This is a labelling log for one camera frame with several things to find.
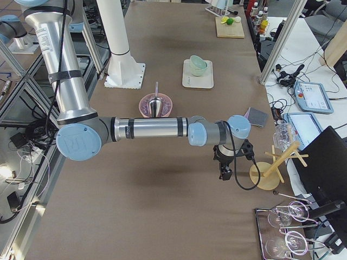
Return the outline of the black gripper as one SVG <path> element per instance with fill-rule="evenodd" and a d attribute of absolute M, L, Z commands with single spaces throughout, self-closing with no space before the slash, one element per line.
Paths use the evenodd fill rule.
<path fill-rule="evenodd" d="M 213 160 L 219 162 L 220 180 L 229 180 L 233 171 L 229 168 L 230 163 L 235 159 L 235 153 L 231 148 L 226 148 L 225 145 L 215 145 L 213 147 Z"/>

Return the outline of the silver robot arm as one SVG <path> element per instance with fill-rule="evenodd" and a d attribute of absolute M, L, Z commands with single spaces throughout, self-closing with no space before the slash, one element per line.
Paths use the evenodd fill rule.
<path fill-rule="evenodd" d="M 14 40 L 18 49 L 27 49 L 33 45 L 27 30 L 15 15 L 1 16 L 1 40 L 5 44 Z"/>
<path fill-rule="evenodd" d="M 59 107 L 56 145 L 67 158 L 84 161 L 97 155 L 102 146 L 121 139 L 186 137 L 192 146 L 213 145 L 220 164 L 220 179 L 236 174 L 229 165 L 245 156 L 254 160 L 248 141 L 250 123 L 241 115 L 227 121 L 208 122 L 190 118 L 100 117 L 90 104 L 76 59 L 69 25 L 83 9 L 81 1 L 20 1 L 25 21 L 35 29 L 47 67 L 48 79 Z"/>

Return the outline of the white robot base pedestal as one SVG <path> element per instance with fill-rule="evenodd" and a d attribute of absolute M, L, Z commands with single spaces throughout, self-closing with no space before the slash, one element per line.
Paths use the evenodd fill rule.
<path fill-rule="evenodd" d="M 111 58 L 105 87 L 141 89 L 145 64 L 132 57 L 120 1 L 97 1 Z"/>

